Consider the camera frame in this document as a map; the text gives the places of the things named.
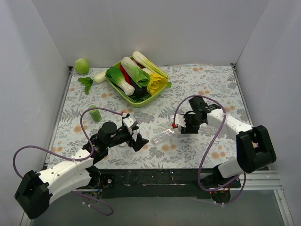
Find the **eggplant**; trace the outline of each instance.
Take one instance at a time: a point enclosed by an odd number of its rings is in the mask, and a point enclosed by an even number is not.
[[[135,91],[133,93],[133,96],[135,97],[143,97],[145,95],[148,94],[146,87],[142,87],[140,88],[131,78],[131,76],[129,76],[130,78],[130,84],[135,88]]]

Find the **table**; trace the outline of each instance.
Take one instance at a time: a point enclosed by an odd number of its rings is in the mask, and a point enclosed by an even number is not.
[[[92,104],[117,112],[133,114],[139,122],[141,134],[151,139],[156,134],[170,128],[168,118],[174,113],[179,102],[193,94],[205,95],[218,100],[225,106],[228,114],[250,123],[238,84],[231,66],[178,65],[161,67],[173,83],[154,101],[143,108],[133,108],[105,81],[93,84],[90,94],[85,95],[84,86],[78,82],[80,77],[94,77],[106,68],[92,68],[87,75],[71,72],[71,82],[63,105],[52,151],[70,156],[87,142],[79,117]],[[184,103],[182,112],[190,110]],[[101,111],[102,120],[95,123],[89,114],[84,116],[84,127],[91,136],[106,121],[121,125],[121,117]],[[109,149],[109,155],[96,164],[100,169],[187,169],[198,168],[200,160],[217,129],[202,125],[197,135],[171,137],[159,145],[149,142],[136,152],[125,146]],[[236,144],[226,135],[220,134],[207,156],[204,168],[212,168],[236,156]],[[53,155],[48,156],[48,167],[62,161]]]

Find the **robotic arm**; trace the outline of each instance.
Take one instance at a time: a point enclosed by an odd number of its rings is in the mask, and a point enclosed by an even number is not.
[[[198,134],[199,126],[203,123],[220,127],[224,115],[218,105],[208,105],[201,97],[193,97],[189,103],[192,111],[177,114],[175,124],[174,119],[170,119],[174,128],[178,128],[182,134]],[[222,133],[236,142],[237,157],[214,167],[211,177],[217,184],[244,172],[252,173],[276,161],[269,133],[264,126],[254,127],[227,116]]]
[[[148,140],[142,138],[137,124],[134,116],[124,113],[120,128],[117,129],[115,123],[108,121],[90,138],[94,147],[90,158],[83,161],[62,161],[49,169],[37,173],[31,170],[26,173],[15,199],[28,217],[37,218],[54,200],[78,187],[95,187],[100,184],[102,175],[94,164],[108,155],[110,147],[126,142],[136,152],[139,151]],[[87,143],[71,157],[80,159],[89,156],[90,153],[91,146]]]

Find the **gray floor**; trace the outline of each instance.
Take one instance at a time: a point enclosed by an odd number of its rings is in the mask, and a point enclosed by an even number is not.
[[[244,191],[225,207],[193,197],[107,199],[115,213],[106,217],[75,194],[55,201],[31,226],[282,226],[273,191]]]

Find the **wire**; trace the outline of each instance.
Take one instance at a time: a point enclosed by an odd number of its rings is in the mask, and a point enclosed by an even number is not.
[[[75,191],[72,191],[72,192],[73,192],[74,194],[80,195],[80,196],[82,196],[82,197],[86,197],[86,198],[92,199],[92,200],[94,200],[94,201],[96,201],[96,202],[100,202],[100,203],[106,205],[107,207],[109,207],[109,208],[111,209],[111,212],[110,212],[110,213],[107,213],[107,212],[104,212],[104,211],[102,211],[101,209],[97,208],[97,207],[96,207],[95,205],[93,205],[93,204],[89,204],[89,203],[83,202],[84,204],[86,204],[86,205],[89,206],[89,207],[92,207],[93,209],[97,210],[97,211],[100,212],[101,214],[104,214],[104,215],[106,215],[106,216],[109,216],[109,215],[112,215],[112,214],[114,213],[114,209],[113,209],[113,207],[112,207],[110,204],[108,204],[108,203],[106,203],[106,202],[104,202],[104,201],[101,201],[101,200],[99,200],[99,199],[97,199],[97,198],[94,198],[94,197],[92,197],[92,196],[90,196],[90,195],[82,194],[82,193],[80,193],[80,192],[75,192]]]
[[[83,112],[83,114],[80,116],[80,126],[81,126],[81,129],[83,130],[83,133],[85,135],[85,137],[87,138],[90,146],[91,146],[91,153],[90,155],[88,155],[87,157],[84,157],[84,158],[81,158],[81,159],[73,159],[73,158],[68,158],[68,157],[65,157],[65,156],[62,156],[60,154],[57,154],[57,153],[54,153],[52,151],[49,151],[43,147],[38,147],[38,146],[35,146],[35,145],[28,145],[28,146],[24,146],[24,147],[21,147],[19,150],[16,151],[16,153],[14,154],[14,157],[13,157],[13,167],[14,167],[14,170],[16,172],[16,174],[20,177],[20,178],[23,178],[23,176],[19,173],[18,169],[16,168],[16,156],[18,155],[18,153],[20,151],[22,151],[23,149],[26,149],[26,148],[35,148],[35,149],[39,149],[41,151],[44,151],[44,152],[47,152],[49,154],[52,154],[56,157],[59,157],[59,158],[62,158],[62,159],[65,159],[65,160],[68,160],[68,161],[83,161],[83,160],[86,160],[88,158],[90,158],[92,155],[93,155],[93,152],[94,152],[94,148],[93,148],[93,144],[89,138],[89,136],[87,135],[85,129],[84,129],[84,126],[83,126],[83,122],[82,122],[82,119],[83,119],[83,116],[85,115],[85,113],[87,113],[88,111],[91,111],[91,110],[104,110],[104,111],[108,111],[108,112],[111,112],[113,114],[118,114],[118,115],[121,115],[121,113],[118,113],[118,112],[115,112],[115,111],[112,111],[112,110],[109,110],[109,109],[106,109],[106,108],[102,108],[102,107],[93,107],[93,108],[89,108],[87,110],[85,110]]]
[[[203,166],[203,164],[204,164],[205,158],[206,158],[206,156],[207,156],[207,154],[208,154],[210,148],[212,147],[214,141],[216,140],[216,138],[217,138],[218,135],[220,134],[220,132],[221,132],[221,130],[222,130],[222,127],[223,127],[224,124],[225,124],[225,121],[226,121],[226,118],[227,118],[227,115],[226,115],[226,109],[225,109],[225,108],[223,107],[223,105],[221,105],[218,101],[216,101],[216,100],[214,100],[214,99],[212,99],[212,98],[210,98],[210,97],[206,97],[206,96],[202,96],[202,95],[191,95],[191,96],[186,97],[184,100],[182,100],[182,101],[180,102],[180,104],[177,106],[177,108],[176,108],[176,110],[175,110],[175,112],[174,112],[174,124],[175,124],[175,117],[176,117],[176,114],[177,114],[177,112],[178,112],[180,106],[183,104],[183,102],[184,102],[185,100],[187,100],[187,99],[189,99],[189,98],[191,98],[191,97],[202,97],[202,98],[211,100],[212,102],[216,103],[219,107],[221,107],[222,112],[224,113],[224,117],[223,117],[222,123],[221,123],[220,127],[218,128],[216,134],[215,134],[214,137],[212,138],[210,144],[208,145],[208,147],[207,147],[207,149],[206,149],[206,151],[205,151],[205,153],[204,153],[204,155],[203,155],[203,158],[202,158],[202,160],[201,160],[201,163],[200,163],[200,165],[199,165],[199,168],[198,168],[198,186],[199,186],[203,191],[206,191],[206,192],[214,192],[214,191],[217,191],[217,190],[219,190],[219,189],[221,189],[221,188],[226,187],[227,185],[229,185],[229,184],[231,184],[233,181],[235,181],[237,178],[239,178],[239,175],[237,175],[237,176],[235,176],[234,178],[232,178],[231,180],[229,180],[227,183],[225,183],[224,185],[221,185],[221,186],[219,186],[219,187],[217,187],[217,188],[212,188],[212,189],[204,188],[204,187],[202,186],[201,180],[200,180],[201,170],[202,170],[202,166]],[[241,190],[239,191],[239,193],[237,194],[237,196],[236,196],[233,200],[229,201],[227,204],[232,203],[233,201],[235,201],[235,200],[240,196],[242,190],[244,189],[245,183],[246,183],[246,174],[245,174],[244,184],[243,184],[243,186],[241,187]]]

